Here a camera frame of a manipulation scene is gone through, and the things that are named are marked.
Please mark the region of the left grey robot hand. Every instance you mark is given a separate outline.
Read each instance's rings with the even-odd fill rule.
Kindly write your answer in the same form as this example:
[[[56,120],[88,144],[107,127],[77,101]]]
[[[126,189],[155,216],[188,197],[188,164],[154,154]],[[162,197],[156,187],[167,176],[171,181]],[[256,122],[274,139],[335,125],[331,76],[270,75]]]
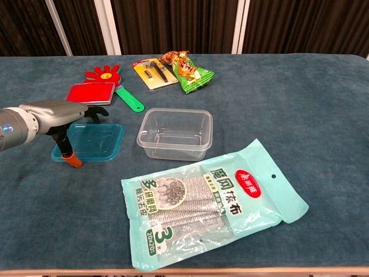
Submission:
[[[81,118],[89,117],[99,123],[98,115],[109,116],[108,111],[100,106],[87,106],[67,100],[41,100],[19,105],[19,108],[31,113],[38,122],[38,134],[51,136],[62,159],[72,167],[80,168],[82,161],[74,153],[67,131],[70,125]]]

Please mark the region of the blue translucent plastic lid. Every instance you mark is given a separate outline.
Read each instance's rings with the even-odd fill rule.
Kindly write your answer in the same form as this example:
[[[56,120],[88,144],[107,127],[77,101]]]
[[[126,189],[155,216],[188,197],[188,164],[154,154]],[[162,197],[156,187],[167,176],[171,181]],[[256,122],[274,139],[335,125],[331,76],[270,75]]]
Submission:
[[[107,162],[121,146],[125,128],[115,123],[74,123],[67,130],[74,157],[81,162]]]

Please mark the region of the clear plastic container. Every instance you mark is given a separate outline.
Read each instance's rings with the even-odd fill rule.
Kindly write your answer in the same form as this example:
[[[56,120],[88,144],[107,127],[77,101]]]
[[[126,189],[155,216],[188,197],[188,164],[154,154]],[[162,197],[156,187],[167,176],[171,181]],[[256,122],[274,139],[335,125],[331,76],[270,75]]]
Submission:
[[[148,110],[137,134],[137,144],[148,157],[189,162],[202,160],[212,140],[212,115],[183,108]]]

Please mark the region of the red ink pad case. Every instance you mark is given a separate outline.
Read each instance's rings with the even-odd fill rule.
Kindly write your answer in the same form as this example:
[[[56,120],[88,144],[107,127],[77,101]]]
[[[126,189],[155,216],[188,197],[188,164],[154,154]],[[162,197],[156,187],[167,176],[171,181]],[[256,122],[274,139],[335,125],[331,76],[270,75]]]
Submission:
[[[109,105],[115,90],[114,83],[85,83],[71,87],[66,100],[88,106]]]

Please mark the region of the yellow razor blister pack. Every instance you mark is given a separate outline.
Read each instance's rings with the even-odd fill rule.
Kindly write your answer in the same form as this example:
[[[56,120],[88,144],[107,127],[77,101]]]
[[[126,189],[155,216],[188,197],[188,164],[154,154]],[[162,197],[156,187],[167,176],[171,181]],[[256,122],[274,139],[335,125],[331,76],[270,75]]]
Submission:
[[[178,83],[178,79],[157,58],[136,61],[131,66],[151,91]]]

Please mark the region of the green orange snack bag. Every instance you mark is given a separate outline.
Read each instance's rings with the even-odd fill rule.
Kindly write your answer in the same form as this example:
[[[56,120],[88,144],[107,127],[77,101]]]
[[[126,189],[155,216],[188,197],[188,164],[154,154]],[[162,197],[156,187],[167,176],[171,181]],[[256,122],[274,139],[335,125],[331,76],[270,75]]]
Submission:
[[[170,51],[159,58],[159,61],[172,66],[172,71],[186,95],[208,85],[214,72],[197,67],[188,56],[188,51]]]

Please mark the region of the teal cleaning cloth package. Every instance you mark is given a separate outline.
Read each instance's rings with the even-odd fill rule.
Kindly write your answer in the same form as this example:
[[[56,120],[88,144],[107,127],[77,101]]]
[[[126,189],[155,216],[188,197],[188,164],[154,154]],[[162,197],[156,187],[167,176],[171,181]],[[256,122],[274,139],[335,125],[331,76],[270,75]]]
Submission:
[[[123,179],[131,262],[153,271],[307,211],[259,140],[230,154]]]

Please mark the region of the teal velvet tablecloth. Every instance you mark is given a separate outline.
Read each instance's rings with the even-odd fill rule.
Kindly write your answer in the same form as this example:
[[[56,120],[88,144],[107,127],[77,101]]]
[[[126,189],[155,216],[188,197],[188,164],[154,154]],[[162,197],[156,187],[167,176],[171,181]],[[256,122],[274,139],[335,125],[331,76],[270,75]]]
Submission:
[[[150,91],[140,57],[0,57],[0,108],[63,99],[96,66],[119,65],[123,85],[150,108],[213,116],[206,157],[258,139],[308,203],[298,221],[163,268],[165,274],[369,273],[369,61],[357,55],[193,54],[214,71],[205,88]],[[133,273],[121,180],[179,167],[147,157],[144,115],[115,97],[107,122],[125,127],[115,159],[80,169],[51,160],[54,141],[0,152],[0,276]]]

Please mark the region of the white partition post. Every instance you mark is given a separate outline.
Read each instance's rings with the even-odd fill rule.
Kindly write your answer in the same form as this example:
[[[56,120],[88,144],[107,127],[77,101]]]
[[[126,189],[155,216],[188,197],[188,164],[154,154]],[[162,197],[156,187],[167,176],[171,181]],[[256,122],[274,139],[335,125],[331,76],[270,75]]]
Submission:
[[[122,55],[110,0],[94,0],[108,55]]]
[[[231,54],[241,54],[251,0],[238,0]]]
[[[55,7],[54,1],[53,0],[44,0],[44,1],[47,5],[49,14],[52,18],[55,29],[58,33],[58,36],[59,36],[60,40],[61,40],[61,43],[63,45],[63,48],[64,48],[64,51],[65,51],[66,55],[67,56],[72,56],[73,53],[72,53],[72,50],[70,48],[70,44],[69,44],[69,41],[68,41],[67,36],[65,34],[65,30],[63,28],[63,25],[62,25],[61,19],[59,17],[58,11]]]

